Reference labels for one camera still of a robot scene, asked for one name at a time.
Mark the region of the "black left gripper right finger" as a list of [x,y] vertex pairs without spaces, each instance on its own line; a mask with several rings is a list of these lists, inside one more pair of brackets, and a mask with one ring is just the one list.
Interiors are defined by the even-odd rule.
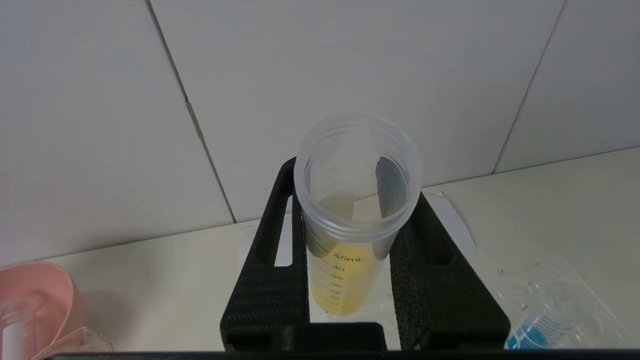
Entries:
[[391,247],[390,278],[401,350],[504,347],[508,316],[423,195]]

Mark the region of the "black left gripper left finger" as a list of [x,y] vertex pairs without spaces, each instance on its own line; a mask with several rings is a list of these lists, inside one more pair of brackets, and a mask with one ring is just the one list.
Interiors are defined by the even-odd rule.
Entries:
[[[310,322],[306,244],[294,186],[295,158],[279,169],[269,200],[221,318],[228,352],[289,352],[295,331]],[[288,200],[292,200],[290,265],[275,265]]]

